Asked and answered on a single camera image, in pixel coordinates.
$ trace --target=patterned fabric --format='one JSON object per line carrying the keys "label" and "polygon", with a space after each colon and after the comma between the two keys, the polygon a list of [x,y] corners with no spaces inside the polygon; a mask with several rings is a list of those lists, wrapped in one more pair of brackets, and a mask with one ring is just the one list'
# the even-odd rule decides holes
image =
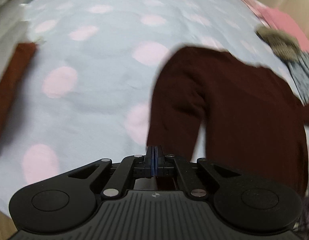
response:
{"label": "patterned fabric", "polygon": [[[153,81],[181,44],[226,49],[243,62],[269,66],[298,95],[241,0],[33,0],[26,19],[29,38],[45,43],[0,139],[6,215],[11,196],[27,184],[101,158],[115,163],[143,153]],[[204,157],[204,134],[193,161]]]}
{"label": "patterned fabric", "polygon": [[296,61],[287,62],[303,104],[309,103],[309,53],[302,52]]}
{"label": "patterned fabric", "polygon": [[261,26],[256,34],[266,42],[273,53],[283,61],[296,61],[300,55],[300,47],[295,37],[281,30],[274,30]]}
{"label": "patterned fabric", "polygon": [[299,25],[290,15],[279,11],[277,8],[261,8],[259,11],[272,29],[282,30],[296,37],[301,50],[309,52],[309,40],[307,36],[305,36]]}

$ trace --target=maroon towel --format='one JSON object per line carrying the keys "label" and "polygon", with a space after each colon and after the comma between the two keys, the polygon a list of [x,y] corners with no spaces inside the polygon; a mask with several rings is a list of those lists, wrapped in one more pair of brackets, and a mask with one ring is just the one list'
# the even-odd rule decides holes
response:
{"label": "maroon towel", "polygon": [[272,70],[228,52],[185,47],[163,67],[154,87],[147,145],[191,160],[200,124],[206,157],[272,179],[304,196],[308,152],[303,107]]}
{"label": "maroon towel", "polygon": [[16,94],[17,85],[37,50],[35,43],[20,43],[0,81],[0,137],[9,109]]}

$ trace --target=ribbed grip surface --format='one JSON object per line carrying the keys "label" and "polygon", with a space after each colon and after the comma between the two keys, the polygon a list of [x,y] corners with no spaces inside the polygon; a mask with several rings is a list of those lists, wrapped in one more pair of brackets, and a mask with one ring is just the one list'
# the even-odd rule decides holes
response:
{"label": "ribbed grip surface", "polygon": [[134,191],[106,201],[86,224],[66,233],[40,236],[19,231],[13,240],[299,240],[290,231],[251,236],[223,224],[205,202],[181,191]]}

